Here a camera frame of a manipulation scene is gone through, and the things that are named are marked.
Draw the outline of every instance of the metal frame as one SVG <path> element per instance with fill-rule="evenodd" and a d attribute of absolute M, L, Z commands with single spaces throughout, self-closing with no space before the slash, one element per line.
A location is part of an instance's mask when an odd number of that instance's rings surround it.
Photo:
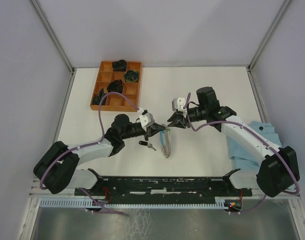
<path fill-rule="evenodd" d="M 256 53 L 254 54 L 252 60 L 250 61 L 250 64 L 248 66 L 248 68 L 250 70 L 253 70 L 255 68 L 256 64 L 258 63 L 259 58 L 261 57 L 261 55 L 263 54 L 264 50 L 266 49 L 268 43 L 272 39 L 274 33 L 276 32 L 279 24 L 283 20 L 285 14 L 286 14 L 287 10 L 289 9 L 289 7 L 291 6 L 292 2 L 293 2 L 293 0 L 284 0 L 277 15 L 275 16 L 274 20 L 272 21 L 268 31 L 266 32 L 265 36 L 261 40 L 261 43 L 260 43 Z"/>
<path fill-rule="evenodd" d="M 254 99 L 258 108 L 260 119 L 263 123 L 269 123 L 268 114 L 265 109 L 262 95 L 260 94 L 260 89 L 255 74 L 249 67 L 247 67 L 246 70 L 250 81 L 251 89 L 254 95 Z"/>
<path fill-rule="evenodd" d="M 53 141 L 52 141 L 53 143 L 58 140 L 59 132 L 61 130 L 61 127 L 62 127 L 62 124 L 63 124 L 63 120 L 64 120 L 65 111 L 66 111 L 66 108 L 67 108 L 67 105 L 68 105 L 69 96 L 70 96 L 72 88 L 73 88 L 73 84 L 74 84 L 74 80 L 75 80 L 75 75 L 76 75 L 76 70 L 74 70 L 73 72 L 70 73 L 68 87 L 67 87 L 64 99 L 63 99 L 62 108 L 61 108 L 61 111 L 60 111 L 60 115 L 59 115 L 56 131 L 55 131 L 55 134 L 54 134 L 54 137 L 53 137 Z"/>
<path fill-rule="evenodd" d="M 56 50 L 58 51 L 59 55 L 61 56 L 62 60 L 66 64 L 66 67 L 68 70 L 72 73 L 74 71 L 74 67 L 69 61 L 63 47 L 61 46 L 54 30 L 52 29 L 50 23 L 48 22 L 48 19 L 46 17 L 45 12 L 42 10 L 41 4 L 38 0 L 28 0 L 31 4 L 33 10 L 37 14 L 42 26 L 46 30 L 48 36 L 50 37 L 50 40 L 52 41 L 53 45 L 55 46 Z"/>
<path fill-rule="evenodd" d="M 305 208 L 301 199 L 290 199 L 291 213 L 300 239 L 305 240 Z"/>
<path fill-rule="evenodd" d="M 40 206 L 40 198 L 29 198 L 22 221 L 20 224 L 17 240 L 31 239 L 35 221 Z"/>

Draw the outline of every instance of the white table surface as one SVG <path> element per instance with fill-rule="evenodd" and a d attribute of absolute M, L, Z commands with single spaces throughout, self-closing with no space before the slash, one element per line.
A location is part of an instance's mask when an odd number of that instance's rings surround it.
<path fill-rule="evenodd" d="M 74 78 L 58 140 L 81 144 L 102 136 L 98 112 L 90 108 L 98 68 L 79 68 Z M 172 100 L 187 97 L 197 101 L 196 90 L 213 87 L 222 106 L 229 106 L 247 123 L 260 121 L 255 97 L 245 67 L 144 67 L 142 69 L 139 106 L 153 114 L 157 123 L 166 123 L 173 114 Z M 121 112 L 103 111 L 107 130 Z M 126 113 L 130 121 L 138 113 Z M 125 147 L 115 156 L 81 164 L 78 169 L 92 168 L 106 176 L 222 176 L 232 169 L 228 158 L 226 136 L 207 126 L 199 132 L 172 128 L 171 155 L 166 159 L 160 149 L 160 136 L 150 142 L 154 151 L 138 144 L 144 137 L 125 140 Z"/>

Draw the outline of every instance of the light blue cloth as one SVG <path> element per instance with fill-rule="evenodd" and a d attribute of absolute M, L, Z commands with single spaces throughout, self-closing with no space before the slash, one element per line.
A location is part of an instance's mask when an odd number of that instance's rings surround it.
<path fill-rule="evenodd" d="M 262 135 L 267 140 L 271 141 L 274 144 L 281 146 L 281 141 L 279 136 L 275 133 L 275 127 L 270 123 L 262 123 L 258 121 L 253 121 L 249 125 L 253 130 Z M 259 164 L 257 160 L 239 143 L 233 140 L 231 137 L 227 137 L 228 145 L 228 155 L 232 159 L 233 169 L 242 169 L 247 171 L 259 171 Z"/>

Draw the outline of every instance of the car key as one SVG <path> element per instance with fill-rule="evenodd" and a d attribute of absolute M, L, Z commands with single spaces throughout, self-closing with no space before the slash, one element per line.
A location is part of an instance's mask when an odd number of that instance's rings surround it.
<path fill-rule="evenodd" d="M 150 142 L 148 142 L 147 147 L 148 147 L 149 149 L 153 149 L 153 150 L 157 151 L 157 149 L 154 148 L 153 145 L 152 145 Z"/>

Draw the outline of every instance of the red wire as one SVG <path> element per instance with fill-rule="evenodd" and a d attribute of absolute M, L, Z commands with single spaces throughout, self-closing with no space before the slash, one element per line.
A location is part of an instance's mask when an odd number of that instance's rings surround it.
<path fill-rule="evenodd" d="M 110 198 L 109 198 L 109 201 L 107 202 L 108 204 L 111 202 L 111 200 L 112 200 L 112 193 L 108 190 L 108 188 L 107 187 L 103 187 L 102 188 L 103 190 L 105 190 L 105 196 L 104 196 L 104 200 L 106 201 L 107 200 L 107 193 L 109 193 L 110 194 Z"/>
<path fill-rule="evenodd" d="M 243 190 L 240 189 L 240 197 L 239 197 L 239 201 L 241 201 L 243 199 Z"/>

